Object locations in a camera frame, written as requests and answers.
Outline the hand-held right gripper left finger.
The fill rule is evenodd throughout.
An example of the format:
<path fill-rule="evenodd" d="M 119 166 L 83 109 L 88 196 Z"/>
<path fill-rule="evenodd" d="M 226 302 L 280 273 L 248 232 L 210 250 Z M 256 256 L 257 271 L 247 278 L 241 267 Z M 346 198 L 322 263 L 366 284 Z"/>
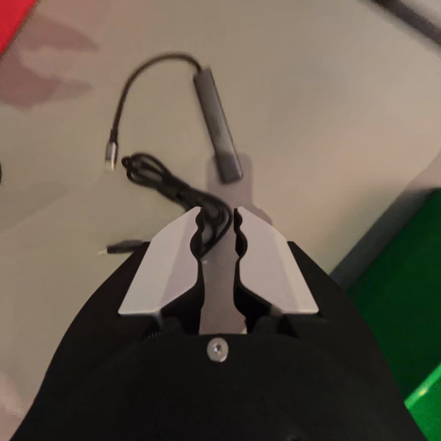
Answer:
<path fill-rule="evenodd" d="M 184 329 L 199 329 L 205 300 L 202 215 L 201 207 L 192 208 L 153 237 L 119 307 L 120 316 L 149 316 L 159 325 L 176 318 Z"/>

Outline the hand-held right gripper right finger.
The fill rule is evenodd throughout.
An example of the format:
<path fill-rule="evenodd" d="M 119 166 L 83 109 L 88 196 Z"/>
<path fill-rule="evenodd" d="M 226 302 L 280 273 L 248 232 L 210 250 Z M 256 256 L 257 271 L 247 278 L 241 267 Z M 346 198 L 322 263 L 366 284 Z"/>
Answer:
<path fill-rule="evenodd" d="M 288 240 L 245 207 L 234 210 L 234 305 L 253 329 L 265 316 L 319 313 Z"/>

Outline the green plastic bin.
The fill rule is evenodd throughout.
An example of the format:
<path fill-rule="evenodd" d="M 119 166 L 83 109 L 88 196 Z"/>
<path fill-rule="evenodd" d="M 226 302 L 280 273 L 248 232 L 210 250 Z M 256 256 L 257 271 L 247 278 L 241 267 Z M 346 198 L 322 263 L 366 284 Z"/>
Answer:
<path fill-rule="evenodd" d="M 441 439 L 441 193 L 347 291 L 372 330 L 418 427 Z"/>

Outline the red plastic bin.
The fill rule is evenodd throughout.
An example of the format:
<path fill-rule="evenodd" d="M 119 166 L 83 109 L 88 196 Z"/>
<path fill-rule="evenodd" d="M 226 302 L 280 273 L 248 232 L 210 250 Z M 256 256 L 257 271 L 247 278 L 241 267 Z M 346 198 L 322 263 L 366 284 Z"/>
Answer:
<path fill-rule="evenodd" d="M 1 0 L 0 1 L 0 54 L 2 55 L 25 19 L 35 7 L 37 0 Z"/>

